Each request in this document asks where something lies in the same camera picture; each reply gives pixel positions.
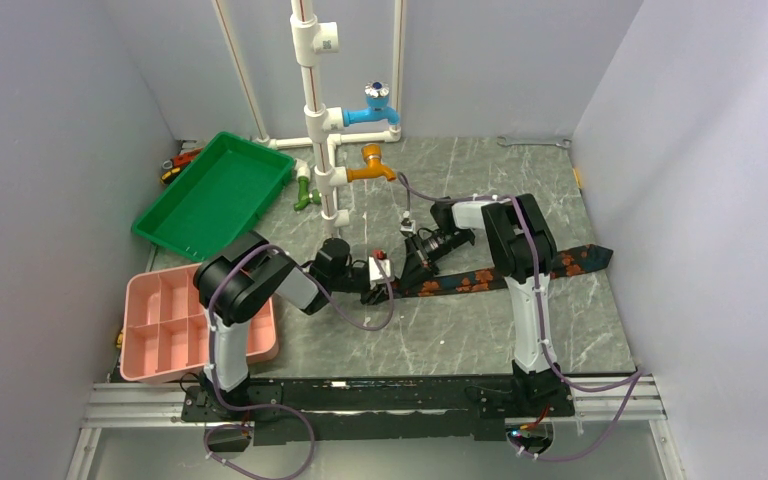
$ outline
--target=pink tray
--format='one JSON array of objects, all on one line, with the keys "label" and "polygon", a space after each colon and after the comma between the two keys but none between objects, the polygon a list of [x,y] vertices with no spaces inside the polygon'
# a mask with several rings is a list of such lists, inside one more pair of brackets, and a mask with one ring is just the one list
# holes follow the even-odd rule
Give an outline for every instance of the pink tray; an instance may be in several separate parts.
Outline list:
[{"label": "pink tray", "polygon": [[[207,363],[207,318],[193,286],[196,265],[135,276],[125,295],[122,377],[163,383]],[[278,354],[272,299],[251,320],[248,363]]]}]

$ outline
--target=gray floor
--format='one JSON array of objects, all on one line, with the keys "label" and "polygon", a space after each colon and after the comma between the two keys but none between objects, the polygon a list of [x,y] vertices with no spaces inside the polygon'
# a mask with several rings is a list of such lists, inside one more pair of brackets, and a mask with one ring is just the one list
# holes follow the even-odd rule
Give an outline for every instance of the gray floor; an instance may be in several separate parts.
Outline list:
[{"label": "gray floor", "polygon": [[[310,149],[286,153],[312,162]],[[533,193],[558,249],[595,238],[566,151],[555,147],[500,147],[485,138],[410,138],[382,146],[384,163],[404,172],[419,191],[431,195]],[[338,165],[363,167],[359,145],[343,146]],[[318,207],[294,212],[297,190],[290,184],[255,229],[299,263],[313,258],[324,239]],[[356,258],[383,248],[397,273],[404,260],[397,232],[405,191],[384,179],[353,182],[339,192],[352,215],[342,236]],[[429,203],[414,199],[414,217],[434,227]],[[486,238],[463,246],[441,262],[442,273],[492,265]],[[162,249],[154,268],[188,263]],[[338,300],[359,321],[374,325],[387,305],[361,305],[356,295]],[[331,308],[306,316],[276,302],[280,345],[272,361],[252,366],[255,375],[318,377],[509,373],[513,353],[510,295],[493,291],[397,301],[393,322],[379,332],[352,327]],[[567,372],[628,372],[634,369],[628,343],[605,272],[553,280],[549,315],[555,350]]]},{"label": "gray floor", "polygon": [[[604,425],[587,423],[584,435],[579,437],[573,423],[558,424],[555,444],[545,455],[564,456],[580,452],[593,443],[603,429]],[[106,428],[101,433],[89,478],[245,478],[214,460],[204,458],[203,434],[203,430],[198,428]],[[307,442],[252,447],[243,454],[229,456],[229,459],[258,475],[275,478],[298,468],[307,454],[307,448]],[[317,442],[313,464],[298,478],[658,480],[664,478],[664,473],[649,423],[622,422],[598,450],[571,463],[535,463],[517,458],[505,442],[476,442],[471,438]]]}]

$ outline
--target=faucet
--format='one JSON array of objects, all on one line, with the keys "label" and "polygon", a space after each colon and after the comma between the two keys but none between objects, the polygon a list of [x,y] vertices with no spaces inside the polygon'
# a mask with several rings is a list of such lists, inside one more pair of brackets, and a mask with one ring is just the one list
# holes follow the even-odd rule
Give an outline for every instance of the faucet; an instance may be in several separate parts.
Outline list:
[{"label": "faucet", "polygon": [[367,108],[363,110],[343,110],[343,126],[348,127],[354,123],[377,122],[387,119],[390,125],[399,124],[399,112],[389,106],[390,87],[381,82],[372,82],[366,85]]},{"label": "faucet", "polygon": [[384,177],[388,182],[396,179],[396,174],[390,167],[381,163],[381,147],[375,143],[364,145],[360,149],[363,160],[366,162],[366,168],[358,170],[346,170],[346,179],[349,182],[364,178]]}]

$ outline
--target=table surface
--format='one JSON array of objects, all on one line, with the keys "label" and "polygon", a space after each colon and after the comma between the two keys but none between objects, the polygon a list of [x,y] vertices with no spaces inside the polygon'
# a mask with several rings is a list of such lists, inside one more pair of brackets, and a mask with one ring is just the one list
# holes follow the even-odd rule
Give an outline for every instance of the table surface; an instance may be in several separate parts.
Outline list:
[{"label": "table surface", "polygon": [[[308,149],[287,154],[312,164]],[[556,147],[500,147],[492,138],[407,138],[382,145],[383,161],[404,172],[417,190],[433,195],[532,193],[558,250],[596,239],[576,185],[567,151]],[[337,151],[337,164],[364,166],[360,145]],[[325,239],[319,207],[292,209],[298,187],[289,184],[255,227],[297,262],[312,259]],[[340,208],[351,214],[342,237],[354,258],[382,248],[396,273],[404,261],[398,222],[405,210],[405,190],[383,178],[353,182],[338,191]],[[420,226],[435,228],[430,203],[414,198]],[[153,269],[190,263],[158,248]],[[475,246],[464,245],[439,262],[442,274],[492,265],[486,236],[476,232]],[[358,295],[336,294],[360,322],[378,324],[387,304],[364,306]],[[392,322],[366,332],[325,307],[307,316],[280,298],[275,301],[280,352],[251,366],[255,376],[337,377],[510,373],[514,326],[510,295],[496,290],[396,301]],[[634,370],[628,343],[605,271],[552,280],[549,319],[558,362],[566,372],[615,373]]]}]

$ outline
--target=blue faucet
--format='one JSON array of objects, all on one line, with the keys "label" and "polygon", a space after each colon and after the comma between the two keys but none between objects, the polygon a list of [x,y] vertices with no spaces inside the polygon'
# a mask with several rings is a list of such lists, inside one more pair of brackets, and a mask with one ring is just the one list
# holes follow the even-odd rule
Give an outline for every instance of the blue faucet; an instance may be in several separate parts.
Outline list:
[{"label": "blue faucet", "polygon": [[364,89],[366,104],[363,110],[343,110],[343,126],[348,127],[354,123],[377,122],[387,119],[390,125],[399,124],[399,112],[390,103],[390,88],[381,82],[367,84]]}]

